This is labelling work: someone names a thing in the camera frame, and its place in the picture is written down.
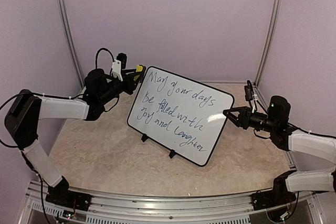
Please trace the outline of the yellow black whiteboard eraser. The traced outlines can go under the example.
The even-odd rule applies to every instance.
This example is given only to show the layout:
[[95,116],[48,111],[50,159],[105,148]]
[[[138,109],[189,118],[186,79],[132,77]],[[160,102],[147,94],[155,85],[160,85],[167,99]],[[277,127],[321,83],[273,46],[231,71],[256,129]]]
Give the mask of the yellow black whiteboard eraser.
[[145,72],[146,72],[146,67],[143,65],[137,65],[136,68],[138,69],[137,74],[142,74],[144,76]]

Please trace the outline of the white whiteboard with black frame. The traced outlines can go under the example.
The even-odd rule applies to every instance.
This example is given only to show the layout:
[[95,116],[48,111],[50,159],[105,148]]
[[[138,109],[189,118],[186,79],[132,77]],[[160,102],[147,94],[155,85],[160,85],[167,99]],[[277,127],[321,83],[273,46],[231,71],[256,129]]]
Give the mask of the white whiteboard with black frame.
[[148,67],[127,124],[176,155],[207,165],[231,109],[232,94],[187,77]]

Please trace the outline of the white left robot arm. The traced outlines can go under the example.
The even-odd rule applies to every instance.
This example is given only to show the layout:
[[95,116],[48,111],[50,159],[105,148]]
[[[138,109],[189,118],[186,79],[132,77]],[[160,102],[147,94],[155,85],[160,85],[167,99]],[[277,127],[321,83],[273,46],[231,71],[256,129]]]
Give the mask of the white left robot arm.
[[85,90],[78,97],[58,97],[23,89],[13,96],[14,102],[4,118],[4,126],[16,148],[34,173],[53,189],[53,197],[66,206],[73,201],[67,180],[55,167],[39,140],[41,126],[47,121],[96,121],[108,112],[106,105],[122,93],[132,95],[142,81],[145,67],[121,69],[106,74],[101,68],[91,70],[85,78]]

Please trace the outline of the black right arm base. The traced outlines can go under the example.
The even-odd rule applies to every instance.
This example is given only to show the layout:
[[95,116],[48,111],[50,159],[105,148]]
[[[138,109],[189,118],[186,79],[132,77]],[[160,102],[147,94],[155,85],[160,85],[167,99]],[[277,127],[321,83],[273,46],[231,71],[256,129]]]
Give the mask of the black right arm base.
[[253,210],[266,210],[273,223],[285,223],[294,214],[299,200],[299,193],[290,192],[286,186],[288,174],[282,174],[274,179],[273,188],[266,191],[256,191],[251,195]]

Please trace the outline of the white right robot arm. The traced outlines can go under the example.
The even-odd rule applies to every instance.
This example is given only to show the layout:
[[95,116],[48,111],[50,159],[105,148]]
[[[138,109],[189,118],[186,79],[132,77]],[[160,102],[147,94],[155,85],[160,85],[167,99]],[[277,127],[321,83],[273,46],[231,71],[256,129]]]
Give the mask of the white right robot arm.
[[266,114],[234,107],[234,96],[185,77],[150,69],[135,97],[128,126],[188,161],[205,166],[226,121],[266,131],[281,150],[335,162],[335,138],[314,135],[288,123],[290,104],[271,98]]

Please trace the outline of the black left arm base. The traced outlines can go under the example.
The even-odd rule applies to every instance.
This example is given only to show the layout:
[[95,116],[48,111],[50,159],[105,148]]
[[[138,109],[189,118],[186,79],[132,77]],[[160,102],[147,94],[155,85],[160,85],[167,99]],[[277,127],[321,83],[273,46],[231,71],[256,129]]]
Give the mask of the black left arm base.
[[88,193],[70,190],[68,181],[62,176],[55,186],[48,185],[46,201],[73,211],[88,211],[92,196]]

